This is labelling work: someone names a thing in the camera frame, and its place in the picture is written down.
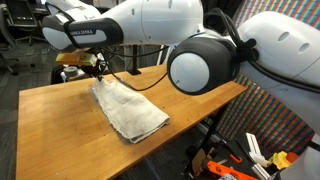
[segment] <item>cable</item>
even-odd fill
[[[128,70],[128,68],[129,68],[129,66],[131,65],[131,63],[132,63],[132,59],[130,60],[129,64],[127,65],[127,67],[126,67],[125,71],[127,71],[127,70]]]
[[[320,89],[316,86],[312,86],[303,82],[299,82],[293,79],[288,79],[286,77],[283,77],[279,74],[275,74],[274,72],[271,72],[269,70],[267,70],[266,68],[262,67],[261,65],[259,65],[258,63],[254,62],[254,61],[248,61],[250,63],[250,65],[252,67],[254,67],[257,71],[259,71],[261,74],[275,80],[278,81],[280,83],[292,86],[292,87],[296,87],[299,89],[303,89],[306,91],[310,91],[310,92],[314,92],[314,93],[318,93],[320,94]]]
[[[102,56],[103,56],[103,59],[106,59],[105,56],[104,56],[104,53],[102,53],[101,49],[99,49],[99,50],[100,50],[100,53],[101,53]],[[120,77],[118,77],[117,75],[115,75],[115,74],[113,73],[113,71],[112,71],[112,69],[111,69],[111,63],[109,62],[109,60],[110,60],[111,58],[108,58],[108,60],[105,60],[106,64],[108,65],[108,70],[110,71],[111,75],[112,75],[114,78],[116,78],[121,84],[127,86],[128,88],[130,88],[130,89],[132,89],[132,90],[134,90],[134,91],[145,91],[145,90],[147,90],[147,89],[150,89],[150,88],[152,88],[153,86],[157,85],[157,84],[158,84],[163,78],[165,78],[166,75],[167,75],[167,72],[166,72],[159,80],[157,80],[157,81],[156,81],[155,83],[153,83],[152,85],[150,85],[150,86],[148,86],[148,87],[146,87],[146,88],[137,89],[137,88],[133,87],[131,84],[127,83],[125,80],[121,79]]]
[[[169,46],[164,47],[164,48],[162,48],[162,49],[159,49],[159,50],[157,50],[157,51],[153,51],[153,52],[146,53],[146,54],[140,54],[140,55],[125,55],[125,54],[119,54],[119,53],[110,51],[110,50],[108,50],[108,49],[106,49],[106,48],[103,48],[103,49],[104,49],[105,51],[111,53],[111,54],[115,54],[115,55],[118,55],[118,56],[123,56],[123,57],[143,57],[143,56],[149,56],[149,55],[151,55],[151,54],[158,53],[158,52],[163,51],[163,50],[168,49],[168,48],[169,48]]]
[[[230,34],[230,37],[234,41],[234,43],[237,46],[242,44],[239,33],[238,33],[236,27],[234,26],[232,19],[228,15],[224,14],[221,11],[221,9],[219,9],[219,8],[212,8],[209,12],[207,12],[204,15],[204,19],[207,19],[210,15],[220,16],[223,24],[225,25],[225,27],[226,27],[228,33]]]

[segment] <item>wooden table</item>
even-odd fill
[[[118,75],[143,88],[165,71],[165,66],[155,66],[141,69],[138,76],[127,72]],[[245,90],[229,82],[207,94],[188,96],[177,91],[166,77],[141,93],[171,117],[170,124],[138,144],[126,145],[88,91],[94,80],[20,92],[17,179],[115,178]]]

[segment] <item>folded towel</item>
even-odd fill
[[[141,141],[169,123],[166,113],[142,94],[117,81],[96,80],[93,93],[114,129],[132,143]]]

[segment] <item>black cable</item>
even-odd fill
[[[260,66],[258,63],[254,62],[254,61],[248,61],[250,63],[250,65],[252,67],[254,67],[257,71],[259,71],[261,74],[275,80],[278,81],[280,83],[292,86],[292,87],[296,87],[299,89],[303,89],[306,91],[310,91],[310,92],[314,92],[314,93],[318,93],[320,94],[320,89],[316,86],[312,86],[303,82],[299,82],[293,79],[288,79],[286,77],[283,77],[279,74],[275,74],[274,72],[271,72],[269,70],[267,70],[266,68]]]
[[[201,33],[194,34],[194,35],[188,37],[188,39],[191,39],[191,38],[193,38],[193,37],[195,37],[195,36],[199,36],[199,35],[201,35],[201,34],[206,34],[206,32],[201,32]]]
[[[100,49],[100,53],[102,54],[103,59],[106,59],[105,56],[104,56],[104,53],[102,53],[101,49]],[[166,72],[159,80],[157,80],[157,81],[156,81],[155,83],[153,83],[152,85],[150,85],[150,86],[148,86],[148,87],[146,87],[146,88],[137,89],[137,88],[133,87],[131,84],[127,83],[125,80],[121,79],[120,77],[118,77],[117,75],[115,75],[115,74],[113,73],[113,71],[112,71],[112,69],[111,69],[111,63],[110,63],[110,61],[109,61],[111,58],[108,58],[108,60],[105,60],[107,66],[108,66],[108,70],[110,71],[111,75],[112,75],[114,78],[116,78],[121,84],[127,86],[128,88],[130,88],[130,89],[132,89],[132,90],[134,90],[134,91],[145,91],[145,90],[147,90],[147,89],[150,89],[150,88],[152,88],[153,86],[157,85],[157,84],[158,84],[163,78],[165,78],[166,75],[167,75],[167,72]]]
[[[127,65],[127,67],[126,67],[125,71],[127,71],[127,70],[128,70],[128,68],[129,68],[129,66],[131,65],[131,63],[132,63],[132,59],[130,60],[129,64]]]
[[[204,15],[204,19],[208,18],[210,15],[216,15],[216,16],[220,16],[222,19],[223,24],[225,25],[230,37],[232,38],[232,40],[234,41],[234,43],[239,46],[241,45],[241,39],[239,36],[239,33],[236,29],[236,27],[234,26],[232,19],[224,14],[221,9],[219,8],[212,8],[209,12],[207,12]]]
[[[157,50],[157,51],[153,51],[153,52],[146,53],[146,54],[139,54],[139,55],[125,55],[125,54],[119,54],[119,53],[116,53],[116,52],[110,51],[110,50],[108,50],[108,49],[106,49],[106,48],[103,48],[103,49],[104,49],[105,51],[107,51],[107,52],[111,53],[111,54],[115,54],[115,55],[118,55],[118,56],[123,56],[123,57],[143,57],[143,56],[149,56],[149,55],[151,55],[151,54],[158,53],[158,52],[163,51],[163,50],[168,49],[168,48],[169,48],[169,46],[166,46],[166,47],[164,47],[164,48],[162,48],[162,49],[159,49],[159,50]]]
[[[109,67],[108,66],[109,60],[114,57],[114,54],[112,54],[108,59],[106,59],[104,57],[103,52],[101,51],[101,49],[99,49],[99,51],[102,54],[104,60],[98,59],[97,62],[96,62],[96,66],[94,66],[94,69],[98,72],[98,73],[95,73],[95,74],[96,74],[97,78],[99,79],[99,81],[101,81],[101,79],[103,78],[102,77],[103,72],[106,70],[107,67]]]

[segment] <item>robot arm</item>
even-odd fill
[[[101,15],[93,6],[77,0],[52,4],[64,8],[44,18],[42,31],[59,50],[119,44],[172,45],[203,31],[199,0],[128,0]]]
[[[241,63],[241,73],[296,112],[314,129],[314,142],[320,144],[320,33],[314,28],[278,13],[260,13],[239,28],[241,39],[248,40],[241,42],[243,48],[239,42],[203,28],[199,0],[127,0],[104,14],[93,15],[89,12],[95,10],[79,1],[59,3],[61,12],[45,17],[42,23],[51,45],[60,50],[177,45],[169,57],[168,76],[187,94],[206,93],[231,80],[238,73],[239,63],[233,61],[239,58],[239,51],[250,55],[255,46],[259,58],[251,54],[250,63]],[[251,56],[240,57],[247,60]],[[319,149],[307,148],[297,163],[281,173],[282,179],[320,179],[319,154]]]

